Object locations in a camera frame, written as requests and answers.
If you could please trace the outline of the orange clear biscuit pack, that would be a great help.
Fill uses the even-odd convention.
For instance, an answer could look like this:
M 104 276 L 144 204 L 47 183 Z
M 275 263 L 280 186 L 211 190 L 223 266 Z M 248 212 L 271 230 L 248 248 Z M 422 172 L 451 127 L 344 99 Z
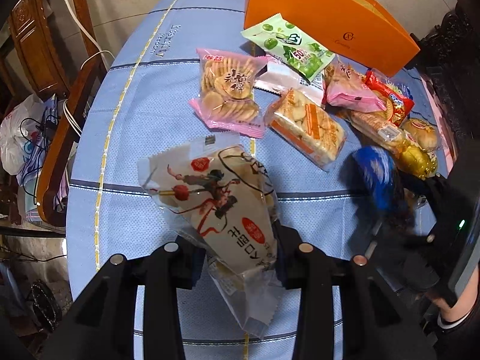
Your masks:
M 294 88 L 268 106 L 264 120 L 324 171 L 331 169 L 347 138 L 336 120 Z

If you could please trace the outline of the round bun clear wrapper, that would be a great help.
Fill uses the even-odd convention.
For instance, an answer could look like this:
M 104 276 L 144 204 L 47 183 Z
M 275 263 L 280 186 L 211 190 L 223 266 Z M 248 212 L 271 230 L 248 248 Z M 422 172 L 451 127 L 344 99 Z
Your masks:
M 428 152 L 433 152 L 439 147 L 439 134 L 437 129 L 423 119 L 410 118 L 401 125 L 402 129 L 408 132 L 419 146 Z

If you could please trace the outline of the green plum candy bag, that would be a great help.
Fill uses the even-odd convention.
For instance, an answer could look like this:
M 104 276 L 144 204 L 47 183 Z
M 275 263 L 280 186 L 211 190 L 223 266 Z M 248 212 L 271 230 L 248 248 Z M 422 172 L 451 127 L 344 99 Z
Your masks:
M 294 69 L 308 82 L 335 58 L 334 52 L 286 21 L 280 13 L 241 31 L 241 35 Z

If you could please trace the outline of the white cracker bag red figure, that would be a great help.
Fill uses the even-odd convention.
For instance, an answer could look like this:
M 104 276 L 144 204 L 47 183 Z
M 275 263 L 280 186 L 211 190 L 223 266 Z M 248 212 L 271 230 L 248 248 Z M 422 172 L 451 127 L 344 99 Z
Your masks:
M 208 274 L 240 328 L 263 337 L 283 294 L 266 167 L 224 132 L 139 159 L 137 178 L 174 231 L 207 251 Z

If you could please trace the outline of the white pink packet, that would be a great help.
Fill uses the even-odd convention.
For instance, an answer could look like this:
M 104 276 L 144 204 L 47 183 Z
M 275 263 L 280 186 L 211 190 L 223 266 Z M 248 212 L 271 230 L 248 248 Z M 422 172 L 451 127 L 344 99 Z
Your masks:
M 287 92 L 288 89 L 295 89 L 318 105 L 318 107 L 326 108 L 324 72 L 320 72 L 313 81 L 309 82 L 292 68 L 271 55 L 267 55 L 266 58 L 266 69 L 256 78 L 256 89 L 262 89 L 272 94 L 282 94 Z

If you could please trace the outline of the pink small snack bag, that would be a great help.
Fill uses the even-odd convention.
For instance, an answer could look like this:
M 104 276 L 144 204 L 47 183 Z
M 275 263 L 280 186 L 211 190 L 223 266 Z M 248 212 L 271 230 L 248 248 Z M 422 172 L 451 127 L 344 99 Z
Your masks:
M 356 70 L 338 57 L 325 70 L 326 102 L 332 107 L 363 113 L 386 110 L 386 105 L 363 83 Z

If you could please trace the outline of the red cookie bag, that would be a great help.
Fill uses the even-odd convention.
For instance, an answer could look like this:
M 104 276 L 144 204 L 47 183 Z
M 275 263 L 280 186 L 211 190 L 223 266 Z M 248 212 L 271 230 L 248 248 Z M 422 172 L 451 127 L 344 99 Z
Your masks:
M 402 125 L 414 107 L 411 97 L 404 95 L 400 88 L 372 69 L 366 72 L 364 83 L 383 101 L 385 119 L 397 127 Z

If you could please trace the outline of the yellow gold cake packet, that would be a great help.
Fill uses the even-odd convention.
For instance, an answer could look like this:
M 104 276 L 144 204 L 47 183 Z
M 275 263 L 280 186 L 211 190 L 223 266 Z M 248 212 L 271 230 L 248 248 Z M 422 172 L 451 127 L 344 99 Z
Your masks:
M 397 167 L 402 172 L 406 172 L 422 180 L 433 176 L 438 168 L 436 154 L 426 152 L 414 144 L 403 147 L 395 161 Z

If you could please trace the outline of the blue checked tablecloth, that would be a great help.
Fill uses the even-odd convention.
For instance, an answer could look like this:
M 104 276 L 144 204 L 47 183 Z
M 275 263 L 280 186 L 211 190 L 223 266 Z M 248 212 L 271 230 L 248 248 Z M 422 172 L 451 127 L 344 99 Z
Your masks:
M 160 0 L 117 55 L 86 119 L 67 204 L 67 265 L 78 295 L 111 255 L 149 255 L 175 237 L 141 189 L 137 161 L 208 135 L 190 100 L 199 94 L 197 49 L 248 49 L 245 0 Z M 273 131 L 242 139 L 266 166 L 281 222 L 330 256 L 368 246 L 374 222 L 352 153 L 365 139 L 350 125 L 328 172 Z

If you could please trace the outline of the wooden chair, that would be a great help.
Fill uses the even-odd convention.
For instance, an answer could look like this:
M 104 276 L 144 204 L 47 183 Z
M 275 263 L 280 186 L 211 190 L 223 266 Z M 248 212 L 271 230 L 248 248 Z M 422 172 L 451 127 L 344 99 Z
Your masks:
M 107 74 L 106 63 L 95 46 L 95 32 L 87 0 L 72 0 L 75 17 L 86 34 L 82 36 L 89 61 L 80 68 L 75 80 L 67 77 L 55 48 L 44 0 L 10 0 L 7 23 L 22 69 L 33 92 L 42 100 L 56 95 L 67 101 L 67 108 L 80 125 L 87 100 L 96 81 L 103 81 Z M 55 228 L 66 224 L 67 210 L 58 207 L 56 199 L 62 178 L 66 175 L 68 158 L 73 144 L 79 141 L 74 128 L 63 116 L 56 123 L 56 130 L 47 134 L 50 146 L 46 152 L 36 187 L 36 200 L 41 220 Z

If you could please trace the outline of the long clear biscuit sleeve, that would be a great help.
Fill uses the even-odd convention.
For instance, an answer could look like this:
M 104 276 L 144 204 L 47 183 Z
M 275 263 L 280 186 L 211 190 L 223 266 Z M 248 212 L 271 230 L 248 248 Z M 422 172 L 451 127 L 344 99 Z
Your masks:
M 374 113 L 343 108 L 337 114 L 371 141 L 395 156 L 399 156 L 410 146 L 410 141 L 402 129 Z

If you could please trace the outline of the white plastic bag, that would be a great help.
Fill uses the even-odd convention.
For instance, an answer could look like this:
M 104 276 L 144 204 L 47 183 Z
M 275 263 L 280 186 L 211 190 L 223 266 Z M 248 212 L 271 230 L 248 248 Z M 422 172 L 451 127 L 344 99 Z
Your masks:
M 30 94 L 1 122 L 1 165 L 9 175 L 18 175 L 32 153 L 45 110 L 46 104 Z

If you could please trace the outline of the orange cardboard box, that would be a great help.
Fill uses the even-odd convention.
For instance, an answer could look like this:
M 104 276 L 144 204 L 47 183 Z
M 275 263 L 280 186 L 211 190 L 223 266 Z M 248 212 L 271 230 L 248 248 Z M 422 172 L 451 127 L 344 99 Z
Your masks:
M 244 27 L 278 13 L 332 52 L 389 77 L 420 51 L 404 27 L 375 0 L 246 0 Z

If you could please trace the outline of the blue snack bag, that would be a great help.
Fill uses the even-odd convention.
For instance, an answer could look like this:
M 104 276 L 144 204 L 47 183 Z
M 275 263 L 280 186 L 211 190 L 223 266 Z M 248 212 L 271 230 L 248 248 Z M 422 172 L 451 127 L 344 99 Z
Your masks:
M 394 211 L 399 200 L 400 182 L 390 153 L 382 147 L 368 145 L 356 150 L 352 157 L 377 209 Z

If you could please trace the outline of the pink round cracker bag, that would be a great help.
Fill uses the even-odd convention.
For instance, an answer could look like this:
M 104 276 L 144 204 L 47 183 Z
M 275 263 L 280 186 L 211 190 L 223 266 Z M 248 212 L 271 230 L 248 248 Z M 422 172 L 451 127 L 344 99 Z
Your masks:
M 251 138 L 264 136 L 264 119 L 254 100 L 256 76 L 266 67 L 264 56 L 198 48 L 199 96 L 189 100 L 210 129 L 228 130 Z

